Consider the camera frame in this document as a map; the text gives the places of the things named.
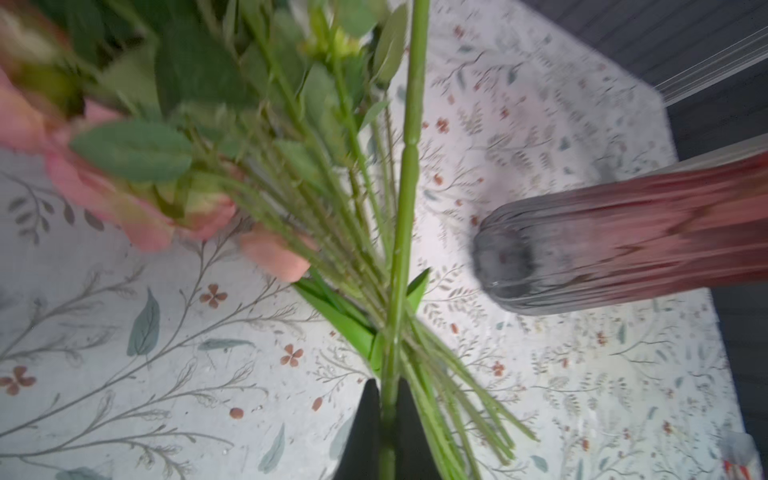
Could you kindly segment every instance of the red vase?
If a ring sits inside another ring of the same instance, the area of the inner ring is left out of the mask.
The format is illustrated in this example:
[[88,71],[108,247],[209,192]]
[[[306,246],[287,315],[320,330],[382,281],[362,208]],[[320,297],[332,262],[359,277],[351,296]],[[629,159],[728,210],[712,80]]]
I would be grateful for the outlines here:
[[768,280],[768,154],[504,205],[473,257],[485,291],[528,315]]

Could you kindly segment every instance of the floral pattern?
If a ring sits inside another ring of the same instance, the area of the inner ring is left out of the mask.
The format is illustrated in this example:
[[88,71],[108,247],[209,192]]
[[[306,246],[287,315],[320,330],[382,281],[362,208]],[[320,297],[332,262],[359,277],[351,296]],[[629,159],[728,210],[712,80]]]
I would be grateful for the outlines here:
[[[419,316],[541,439],[512,429],[510,465],[478,441],[485,477],[720,478],[718,438],[743,425],[707,291],[520,316],[468,251],[504,203],[674,162],[660,96],[518,2],[434,0],[430,35]],[[249,222],[141,253],[38,158],[0,152],[0,172],[0,477],[332,478],[372,374],[242,260]]]

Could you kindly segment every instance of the white tablecloth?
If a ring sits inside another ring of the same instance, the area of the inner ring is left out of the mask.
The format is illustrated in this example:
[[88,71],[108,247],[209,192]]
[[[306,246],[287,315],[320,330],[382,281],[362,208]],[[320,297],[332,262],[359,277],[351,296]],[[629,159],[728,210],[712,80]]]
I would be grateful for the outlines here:
[[[743,426],[706,290],[525,317],[471,272],[494,208],[674,162],[658,93],[502,0],[433,2],[427,77],[419,314],[541,439],[487,478],[719,478]],[[0,157],[0,478],[330,477],[370,374],[328,323],[229,234],[142,254]]]

